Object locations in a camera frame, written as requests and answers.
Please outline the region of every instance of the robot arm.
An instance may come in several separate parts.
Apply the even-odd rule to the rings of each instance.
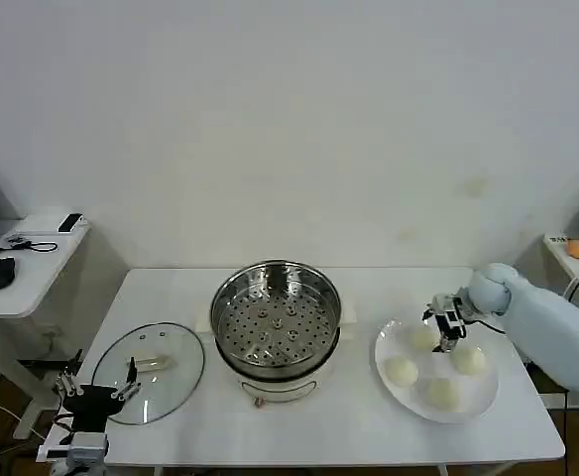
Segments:
[[[466,324],[499,315],[504,331],[527,357],[558,385],[579,392],[579,308],[574,304],[533,286],[510,266],[492,264],[473,273],[453,307]],[[444,338],[442,330],[449,314],[433,305],[428,312],[442,332],[439,350],[449,351],[455,340]]]
[[[68,414],[55,417],[54,422],[69,431],[56,446],[41,446],[37,461],[54,461],[52,476],[103,476],[104,457],[109,442],[105,433],[107,419],[120,413],[125,403],[140,391],[138,369],[131,357],[126,382],[121,388],[79,385],[74,377],[78,370],[80,351],[58,375],[56,387],[62,406]],[[60,423],[72,417],[71,425]]]

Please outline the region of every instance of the white wall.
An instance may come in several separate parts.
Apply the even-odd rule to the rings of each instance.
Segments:
[[[0,0],[0,187],[132,267],[512,262],[579,206],[579,1]]]

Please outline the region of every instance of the steamed bun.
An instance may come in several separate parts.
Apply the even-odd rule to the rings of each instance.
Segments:
[[[450,360],[455,369],[464,375],[481,374],[488,366],[486,354],[479,347],[468,345],[457,346],[450,353]]]
[[[387,377],[398,387],[410,387],[417,382],[417,366],[406,357],[391,357],[385,361]]]
[[[439,345],[439,330],[430,325],[418,325],[410,331],[410,343],[417,350],[431,351]]]
[[[461,407],[459,387],[450,379],[432,379],[426,389],[426,399],[443,412],[457,412]]]

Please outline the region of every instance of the floor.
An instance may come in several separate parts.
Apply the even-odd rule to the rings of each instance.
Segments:
[[[547,377],[540,371],[532,369],[530,371],[536,387],[541,392],[554,392],[557,390]],[[27,406],[27,397],[10,382],[0,379],[0,405],[8,410],[20,415]],[[43,415],[36,430],[45,434],[51,426],[52,414]],[[563,415],[562,412],[553,412],[552,418],[562,431]],[[5,454],[0,455],[0,476],[48,476],[50,467],[39,464],[34,461],[36,448],[39,441],[32,438],[28,441],[14,441],[11,438],[12,431],[15,427],[14,419],[0,411],[0,451],[13,448],[15,445],[22,446],[11,449]],[[579,476],[579,412],[572,411],[568,413],[567,421],[567,441],[569,454],[569,475]],[[170,469],[166,471],[165,476],[184,476],[190,474],[201,474],[203,471],[191,471],[184,469]],[[472,475],[472,468],[467,467],[450,467],[450,476]],[[331,468],[331,469],[289,469],[289,470],[270,470],[270,469],[222,469],[219,471],[206,471],[207,476],[436,476],[435,468]],[[545,463],[523,463],[519,464],[509,471],[505,476],[563,476],[563,460],[551,461]]]

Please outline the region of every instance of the orange ball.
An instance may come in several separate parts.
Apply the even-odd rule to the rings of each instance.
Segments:
[[[579,240],[569,240],[567,242],[567,254],[579,260]]]

